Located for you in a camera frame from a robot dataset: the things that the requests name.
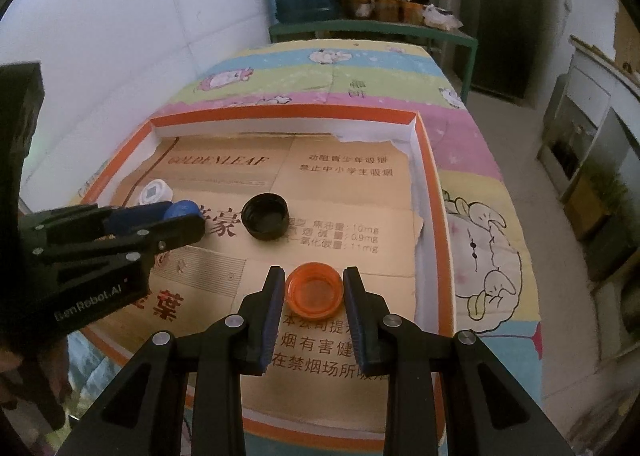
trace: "green table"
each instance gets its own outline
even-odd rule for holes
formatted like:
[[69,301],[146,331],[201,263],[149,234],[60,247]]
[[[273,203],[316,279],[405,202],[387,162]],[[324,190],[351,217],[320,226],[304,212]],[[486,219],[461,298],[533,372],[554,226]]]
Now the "green table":
[[354,31],[382,33],[388,35],[409,35],[412,37],[423,37],[436,41],[453,42],[459,46],[469,48],[469,56],[466,62],[465,76],[462,79],[462,90],[460,98],[466,103],[466,96],[471,88],[471,75],[474,72],[476,62],[476,50],[478,40],[470,37],[460,30],[444,31],[428,26],[413,26],[410,24],[400,24],[396,22],[380,22],[370,20],[338,19],[332,21],[303,22],[298,24],[274,24],[269,28],[271,42],[279,42],[282,36],[297,34],[313,34],[319,31]]

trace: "white bottle cap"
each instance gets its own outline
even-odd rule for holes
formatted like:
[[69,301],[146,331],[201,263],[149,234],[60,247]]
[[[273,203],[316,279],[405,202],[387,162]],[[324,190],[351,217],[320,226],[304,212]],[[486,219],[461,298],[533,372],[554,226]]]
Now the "white bottle cap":
[[164,180],[153,180],[148,182],[140,192],[138,203],[140,205],[148,205],[159,201],[171,201],[173,197],[174,192]]

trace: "screw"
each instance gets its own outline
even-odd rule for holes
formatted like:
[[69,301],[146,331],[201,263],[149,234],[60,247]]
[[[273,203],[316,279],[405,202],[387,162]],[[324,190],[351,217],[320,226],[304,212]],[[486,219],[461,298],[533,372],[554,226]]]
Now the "screw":
[[154,335],[154,338],[152,340],[156,346],[164,346],[168,341],[171,340],[171,334],[167,331],[158,331],[158,333]]
[[458,333],[458,340],[467,346],[476,343],[476,334],[473,331],[462,330]]
[[384,318],[382,319],[382,322],[386,326],[389,326],[390,328],[397,328],[399,325],[402,324],[402,317],[399,315],[390,313],[389,315],[384,316]]
[[238,328],[242,326],[242,324],[244,324],[242,315],[229,315],[229,317],[225,319],[225,325],[230,328]]

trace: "orange bottle cap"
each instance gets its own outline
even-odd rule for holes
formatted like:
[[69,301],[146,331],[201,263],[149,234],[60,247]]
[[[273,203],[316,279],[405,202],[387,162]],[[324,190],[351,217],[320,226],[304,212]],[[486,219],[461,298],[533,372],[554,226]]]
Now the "orange bottle cap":
[[287,277],[287,304],[303,319],[331,317],[340,308],[343,294],[340,274],[322,262],[301,264]]

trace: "gray floor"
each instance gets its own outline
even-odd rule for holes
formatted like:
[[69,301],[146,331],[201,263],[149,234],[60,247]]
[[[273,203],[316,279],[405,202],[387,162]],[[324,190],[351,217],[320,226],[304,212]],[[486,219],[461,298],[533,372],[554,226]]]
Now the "gray floor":
[[612,372],[596,371],[597,323],[582,250],[536,160],[542,113],[477,92],[466,105],[500,166],[529,247],[542,318],[543,404],[566,434],[614,384]]

